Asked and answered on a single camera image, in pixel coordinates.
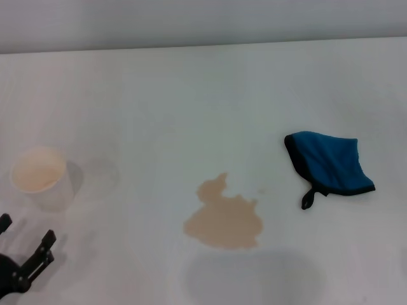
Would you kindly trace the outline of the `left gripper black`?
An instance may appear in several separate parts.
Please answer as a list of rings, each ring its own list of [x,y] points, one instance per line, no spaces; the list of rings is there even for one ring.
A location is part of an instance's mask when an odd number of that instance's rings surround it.
[[[11,226],[9,214],[0,216],[0,234]],[[1,294],[24,293],[33,281],[54,261],[51,248],[56,242],[53,230],[48,230],[34,253],[20,267],[8,256],[1,254]]]

